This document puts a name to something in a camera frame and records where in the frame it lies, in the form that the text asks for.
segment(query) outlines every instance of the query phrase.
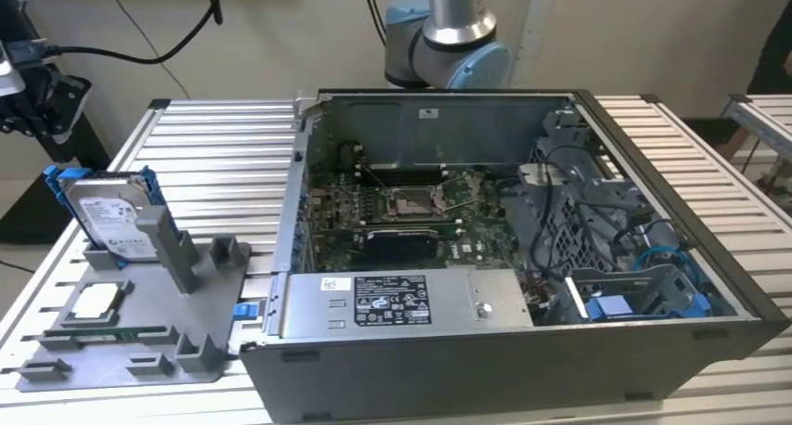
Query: sticker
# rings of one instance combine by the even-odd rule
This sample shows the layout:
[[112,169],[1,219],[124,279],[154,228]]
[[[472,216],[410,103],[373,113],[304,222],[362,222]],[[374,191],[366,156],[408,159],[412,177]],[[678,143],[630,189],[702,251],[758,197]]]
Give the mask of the sticker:
[[436,119],[440,117],[440,110],[437,108],[418,109],[418,119]]
[[129,202],[113,198],[82,198],[78,205],[98,235],[96,241],[108,251],[126,259],[156,258],[148,235],[134,225],[137,211]]
[[321,279],[321,290],[352,290],[352,279],[325,277]]
[[425,276],[356,277],[353,318],[357,326],[432,324]]

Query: green circuit board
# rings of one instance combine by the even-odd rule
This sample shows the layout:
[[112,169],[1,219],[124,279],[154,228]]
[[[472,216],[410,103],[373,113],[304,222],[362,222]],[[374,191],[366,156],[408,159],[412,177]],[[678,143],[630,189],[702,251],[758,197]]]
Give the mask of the green circuit board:
[[[326,174],[314,177],[308,198],[317,271],[500,269],[522,262],[494,181],[482,172],[450,172],[434,185],[396,187],[365,186],[353,174]],[[370,257],[378,238],[388,250],[376,253],[388,257],[416,241],[429,245],[417,244],[416,259],[380,265]]]

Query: motherboard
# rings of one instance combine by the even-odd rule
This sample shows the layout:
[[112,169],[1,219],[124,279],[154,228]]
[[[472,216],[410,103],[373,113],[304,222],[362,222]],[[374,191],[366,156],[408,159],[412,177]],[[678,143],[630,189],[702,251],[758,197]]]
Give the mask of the motherboard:
[[513,268],[524,260],[497,181],[474,168],[317,174],[309,224],[317,270]]

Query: black power cord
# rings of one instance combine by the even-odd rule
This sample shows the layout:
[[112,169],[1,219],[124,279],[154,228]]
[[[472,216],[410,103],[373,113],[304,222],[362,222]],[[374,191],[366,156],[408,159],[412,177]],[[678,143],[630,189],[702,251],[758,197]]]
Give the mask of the black power cord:
[[181,52],[181,50],[189,44],[189,42],[193,41],[193,38],[196,38],[196,35],[198,35],[200,30],[206,25],[206,22],[212,18],[212,15],[214,14],[214,11],[218,8],[218,6],[220,6],[220,0],[212,0],[212,3],[209,4],[209,8],[204,12],[202,17],[200,18],[200,21],[197,22],[196,27],[186,34],[186,36],[181,39],[181,41],[176,44],[176,46],[173,46],[173,48],[166,53],[164,53],[162,56],[158,56],[156,58],[138,58],[138,57],[128,56],[126,54],[121,54],[118,52],[110,51],[108,49],[100,49],[97,47],[85,47],[85,46],[50,46],[46,51],[46,54],[54,55],[54,56],[61,55],[61,54],[92,54],[96,56],[117,58],[118,60],[130,61],[132,63],[138,63],[141,65],[158,65],[160,63],[164,63],[165,61],[172,59]]
[[[150,50],[153,51],[153,55],[158,57],[160,56],[160,52],[157,51],[157,48],[154,47],[153,43],[150,42],[150,39],[148,38],[148,35],[146,35],[146,32],[144,31],[144,28],[140,27],[140,24],[137,24],[137,21],[134,20],[134,17],[126,11],[126,7],[124,6],[124,3],[121,3],[121,0],[113,0],[113,1],[118,5],[118,7],[121,9],[121,12],[124,12],[124,15],[126,16],[128,20],[130,21],[132,26],[134,26],[134,28],[137,29],[137,32],[142,35],[144,40],[148,43],[148,47],[150,47]],[[168,69],[168,67],[164,65],[164,63],[160,63],[160,66],[162,67],[162,70],[164,70],[165,74],[168,74],[170,76],[170,78],[173,79],[173,82],[176,82],[176,85],[181,89],[181,91],[184,93],[184,96],[186,98],[190,98],[189,93],[186,92],[186,88],[181,84],[180,80],[176,78],[176,75],[173,75],[173,72]]]
[[750,164],[750,159],[753,159],[753,153],[756,152],[760,143],[761,141],[757,138],[756,143],[753,144],[753,148],[750,149],[750,153],[748,153],[748,157],[745,158],[745,163],[742,164],[742,170],[740,170],[740,174],[745,174],[745,170],[748,169],[748,166]]
[[370,21],[373,22],[373,29],[380,37],[382,45],[385,45],[385,24],[382,23],[382,16],[380,15],[380,7],[376,4],[376,0],[366,0],[369,7]]
[[10,267],[12,269],[16,269],[16,270],[21,270],[22,272],[28,272],[29,274],[34,274],[36,273],[36,271],[33,269],[28,269],[26,267],[22,267],[22,266],[20,266],[17,264],[13,264],[13,263],[8,263],[8,262],[5,262],[2,260],[0,260],[0,265],[4,265],[5,267]]

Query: hard drive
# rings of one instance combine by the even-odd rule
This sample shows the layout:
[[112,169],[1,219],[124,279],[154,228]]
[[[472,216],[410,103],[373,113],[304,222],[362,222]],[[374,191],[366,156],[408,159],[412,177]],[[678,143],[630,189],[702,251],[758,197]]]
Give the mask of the hard drive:
[[85,168],[61,171],[50,166],[44,174],[93,248],[112,252],[126,262],[156,261],[148,235],[134,225],[137,212],[146,205],[165,205],[153,171],[146,167],[140,173],[92,172]]

